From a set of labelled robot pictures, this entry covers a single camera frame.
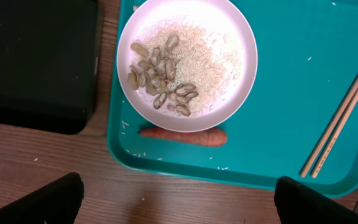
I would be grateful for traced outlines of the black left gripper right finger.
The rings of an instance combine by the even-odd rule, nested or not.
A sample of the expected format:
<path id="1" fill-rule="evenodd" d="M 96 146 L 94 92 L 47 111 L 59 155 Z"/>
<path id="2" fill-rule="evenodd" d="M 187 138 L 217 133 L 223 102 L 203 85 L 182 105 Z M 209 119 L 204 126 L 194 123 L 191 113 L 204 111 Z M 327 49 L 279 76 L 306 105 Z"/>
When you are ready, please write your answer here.
<path id="1" fill-rule="evenodd" d="M 313 189 L 283 176 L 274 203 L 282 224 L 358 224 L 358 214 Z"/>

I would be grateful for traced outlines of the pink plate with food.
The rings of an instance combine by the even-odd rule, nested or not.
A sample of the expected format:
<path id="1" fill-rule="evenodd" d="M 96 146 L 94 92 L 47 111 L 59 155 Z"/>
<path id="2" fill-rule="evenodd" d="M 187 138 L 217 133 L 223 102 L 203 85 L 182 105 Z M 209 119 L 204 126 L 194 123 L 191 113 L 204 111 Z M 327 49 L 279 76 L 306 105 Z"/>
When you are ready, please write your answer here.
<path id="1" fill-rule="evenodd" d="M 151 71 L 146 65 L 156 50 L 161 61 Z M 132 12 L 117 46 L 117 78 L 129 103 L 138 116 L 176 132 L 202 131 L 231 117 L 247 99 L 257 67 L 254 33 L 230 1 L 146 1 Z M 190 114 L 170 111 L 171 99 L 155 109 L 154 96 L 129 82 L 141 73 L 161 76 L 170 91 L 194 85 Z"/>

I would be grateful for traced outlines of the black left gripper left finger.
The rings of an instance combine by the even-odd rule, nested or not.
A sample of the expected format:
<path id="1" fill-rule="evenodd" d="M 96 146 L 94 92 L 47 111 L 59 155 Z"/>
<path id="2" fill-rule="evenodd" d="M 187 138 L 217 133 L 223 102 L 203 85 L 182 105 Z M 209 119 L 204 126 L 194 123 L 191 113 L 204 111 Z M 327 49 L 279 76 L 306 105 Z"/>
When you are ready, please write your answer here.
<path id="1" fill-rule="evenodd" d="M 71 172 L 0 208 L 0 223 L 70 223 L 84 198 L 80 175 Z"/>

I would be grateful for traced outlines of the wooden chopstick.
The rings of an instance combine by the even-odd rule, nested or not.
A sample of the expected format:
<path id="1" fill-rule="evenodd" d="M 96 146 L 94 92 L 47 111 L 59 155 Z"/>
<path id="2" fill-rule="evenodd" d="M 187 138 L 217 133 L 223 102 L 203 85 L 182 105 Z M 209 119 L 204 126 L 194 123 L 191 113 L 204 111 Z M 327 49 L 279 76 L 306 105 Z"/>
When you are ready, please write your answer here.
<path id="1" fill-rule="evenodd" d="M 335 118 L 333 120 L 334 126 L 333 130 L 328 136 L 328 139 L 326 143 L 323 144 L 324 148 L 322 150 L 322 153 L 316 162 L 316 165 L 311 173 L 312 178 L 317 178 L 319 175 L 321 169 L 324 166 L 324 163 L 326 162 L 326 159 L 328 158 L 330 152 L 332 151 L 339 135 L 341 134 L 342 130 L 344 129 L 347 120 L 349 119 L 352 111 L 354 110 L 356 104 L 358 102 L 358 77 L 357 80 L 352 85 L 352 88 L 349 90 L 344 105 L 340 106 L 340 112 L 339 117 Z"/>
<path id="2" fill-rule="evenodd" d="M 317 178 L 357 102 L 358 75 L 301 169 L 301 178 L 305 178 L 307 175 L 312 176 L 314 179 Z"/>

